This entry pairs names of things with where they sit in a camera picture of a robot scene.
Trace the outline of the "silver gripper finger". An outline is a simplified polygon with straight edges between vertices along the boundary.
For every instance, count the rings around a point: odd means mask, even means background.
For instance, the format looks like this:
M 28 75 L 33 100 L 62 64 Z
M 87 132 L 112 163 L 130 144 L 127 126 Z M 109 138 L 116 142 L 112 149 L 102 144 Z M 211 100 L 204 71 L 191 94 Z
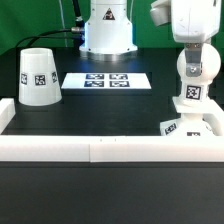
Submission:
M 202 45 L 200 43 L 187 43 L 185 45 L 186 75 L 198 77 L 201 75 Z

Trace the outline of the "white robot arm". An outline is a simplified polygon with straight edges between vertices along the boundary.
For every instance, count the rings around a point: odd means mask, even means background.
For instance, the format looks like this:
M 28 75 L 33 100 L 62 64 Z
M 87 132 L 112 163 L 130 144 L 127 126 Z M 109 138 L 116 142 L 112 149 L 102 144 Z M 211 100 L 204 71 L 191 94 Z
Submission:
M 202 74 L 205 48 L 220 28 L 222 0 L 155 0 L 150 16 L 155 26 L 169 24 L 174 41 L 184 45 L 186 72 Z M 132 16 L 127 0 L 90 0 L 90 17 L 84 25 L 84 43 L 79 47 L 84 57 L 114 59 L 137 51 L 141 38 L 149 35 L 144 12 Z

